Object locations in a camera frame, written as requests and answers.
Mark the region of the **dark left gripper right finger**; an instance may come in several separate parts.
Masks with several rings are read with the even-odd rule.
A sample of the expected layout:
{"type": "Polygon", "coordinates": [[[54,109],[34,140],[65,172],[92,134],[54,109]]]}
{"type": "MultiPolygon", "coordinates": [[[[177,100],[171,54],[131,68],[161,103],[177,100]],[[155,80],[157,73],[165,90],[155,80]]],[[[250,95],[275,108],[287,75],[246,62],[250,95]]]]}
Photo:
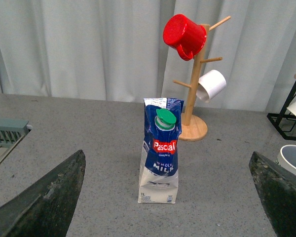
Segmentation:
{"type": "Polygon", "coordinates": [[[276,235],[296,237],[296,175],[258,152],[253,152],[249,169],[276,235]]]}

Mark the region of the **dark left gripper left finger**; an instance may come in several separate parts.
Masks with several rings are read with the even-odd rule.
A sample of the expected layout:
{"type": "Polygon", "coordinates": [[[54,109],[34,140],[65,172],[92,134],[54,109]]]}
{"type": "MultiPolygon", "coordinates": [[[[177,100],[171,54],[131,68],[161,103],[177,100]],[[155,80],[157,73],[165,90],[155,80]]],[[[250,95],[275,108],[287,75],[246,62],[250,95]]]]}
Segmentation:
{"type": "Polygon", "coordinates": [[[0,237],[64,237],[71,224],[86,168],[78,150],[0,207],[0,237]]]}

